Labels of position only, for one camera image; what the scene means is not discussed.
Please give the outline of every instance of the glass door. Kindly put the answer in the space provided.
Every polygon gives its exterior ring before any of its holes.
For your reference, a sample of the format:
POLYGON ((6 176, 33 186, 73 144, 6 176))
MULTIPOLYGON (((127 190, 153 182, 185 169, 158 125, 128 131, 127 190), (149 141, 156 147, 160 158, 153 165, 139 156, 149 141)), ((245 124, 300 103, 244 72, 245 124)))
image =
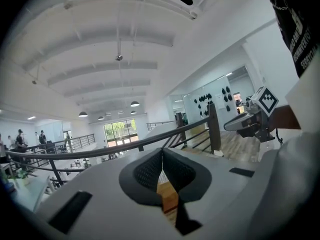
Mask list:
POLYGON ((134 119, 105 124, 104 132, 109 147, 139 140, 136 121, 134 119))

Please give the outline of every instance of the person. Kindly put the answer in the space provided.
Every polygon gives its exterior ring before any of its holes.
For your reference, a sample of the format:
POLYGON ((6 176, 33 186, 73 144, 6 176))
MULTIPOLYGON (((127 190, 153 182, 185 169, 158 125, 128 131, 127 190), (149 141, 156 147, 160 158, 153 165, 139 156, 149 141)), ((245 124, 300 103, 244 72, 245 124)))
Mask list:
MULTIPOLYGON (((283 40, 291 52, 299 78, 311 63, 319 43, 319 22, 313 9, 318 0, 270 0, 283 40)), ((269 131, 300 129, 289 105, 277 107, 269 119, 269 131)))
POLYGON ((25 143, 24 143, 24 139, 22 138, 21 134, 23 133, 23 131, 21 129, 18 130, 18 136, 15 139, 15 144, 16 144, 16 148, 17 148, 17 152, 19 153, 24 153, 24 149, 25 149, 25 143))
POLYGON ((35 143, 36 143, 37 145, 40 145, 39 134, 38 134, 37 132, 35 132, 34 135, 35 135, 35 143))
POLYGON ((11 136, 8 136, 8 140, 10 141, 9 150, 15 150, 16 149, 16 141, 11 138, 11 136))
POLYGON ((0 134, 0 164, 7 164, 7 155, 6 155, 6 149, 5 149, 5 144, 1 139, 1 134, 0 134))
POLYGON ((66 133, 66 140, 67 140, 67 142, 68 142, 68 145, 69 145, 69 148, 70 148, 70 152, 73 153, 74 151, 73 151, 72 146, 71 146, 70 135, 69 135, 68 132, 66 133))
MULTIPOLYGON (((26 152, 26 146, 24 143, 24 139, 22 138, 23 131, 21 129, 18 130, 18 136, 15 139, 15 145, 16 145, 16 152, 18 153, 25 153, 26 152)), ((15 162, 19 162, 21 164, 24 163, 24 159, 22 157, 14 156, 12 157, 12 160, 15 162)), ((19 164, 15 164, 15 167, 18 169, 20 168, 19 164)))
POLYGON ((44 130, 41 130, 41 134, 39 136, 39 142, 41 145, 47 143, 47 138, 46 138, 46 135, 44 134, 44 130))

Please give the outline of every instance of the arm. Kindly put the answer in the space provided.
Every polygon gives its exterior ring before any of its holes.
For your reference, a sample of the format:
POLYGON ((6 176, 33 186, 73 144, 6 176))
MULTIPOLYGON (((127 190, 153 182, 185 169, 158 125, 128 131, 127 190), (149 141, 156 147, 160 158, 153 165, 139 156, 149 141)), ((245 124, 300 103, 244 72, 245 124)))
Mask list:
POLYGON ((289 105, 277 107, 270 117, 269 132, 274 129, 299 130, 299 122, 289 105))

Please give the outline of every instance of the black shirt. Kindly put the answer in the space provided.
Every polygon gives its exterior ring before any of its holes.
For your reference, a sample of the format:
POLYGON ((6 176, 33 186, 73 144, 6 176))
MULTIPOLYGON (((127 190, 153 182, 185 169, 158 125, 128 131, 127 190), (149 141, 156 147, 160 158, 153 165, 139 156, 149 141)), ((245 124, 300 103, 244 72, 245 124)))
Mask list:
POLYGON ((39 142, 40 142, 40 144, 46 144, 46 140, 47 138, 46 138, 46 135, 44 135, 43 133, 41 133, 40 134, 40 136, 39 136, 39 142))
POLYGON ((270 0, 296 72, 300 77, 313 59, 319 43, 317 0, 270 0))
POLYGON ((18 136, 16 137, 16 139, 15 139, 15 143, 22 145, 22 144, 24 143, 24 140, 22 139, 21 136, 18 135, 18 136))

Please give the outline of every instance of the black slot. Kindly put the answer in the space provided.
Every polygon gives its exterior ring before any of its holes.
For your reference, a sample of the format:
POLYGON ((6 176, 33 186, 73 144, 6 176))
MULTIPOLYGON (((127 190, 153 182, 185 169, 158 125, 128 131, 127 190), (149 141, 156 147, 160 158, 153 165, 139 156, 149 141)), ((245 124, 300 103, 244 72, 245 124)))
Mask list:
POLYGON ((230 171, 230 173, 234 173, 234 174, 239 174, 242 176, 246 176, 249 178, 252 178, 252 176, 255 174, 255 172, 253 170, 246 170, 246 169, 241 169, 241 168, 232 168, 230 171))
POLYGON ((49 221, 49 224, 60 232, 67 234, 91 197, 92 194, 88 192, 77 192, 49 221))

